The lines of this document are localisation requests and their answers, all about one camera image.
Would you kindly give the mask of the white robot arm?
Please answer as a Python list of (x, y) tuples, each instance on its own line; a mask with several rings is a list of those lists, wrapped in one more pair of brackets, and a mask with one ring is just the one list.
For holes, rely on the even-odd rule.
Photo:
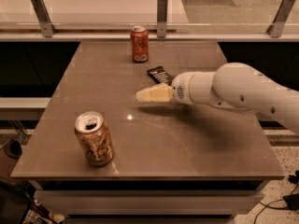
[(244, 63), (227, 63), (214, 72), (186, 72), (171, 84), (157, 84), (135, 95), (139, 102), (210, 105), (261, 113), (299, 134), (299, 91), (288, 89)]

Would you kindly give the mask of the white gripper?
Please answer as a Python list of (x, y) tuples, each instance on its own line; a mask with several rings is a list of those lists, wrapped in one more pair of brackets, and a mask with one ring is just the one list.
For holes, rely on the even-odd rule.
[(214, 72), (186, 72), (177, 75), (172, 81), (172, 88), (160, 83), (135, 95), (139, 102), (169, 102), (174, 98), (186, 105), (211, 105), (216, 101), (213, 91)]

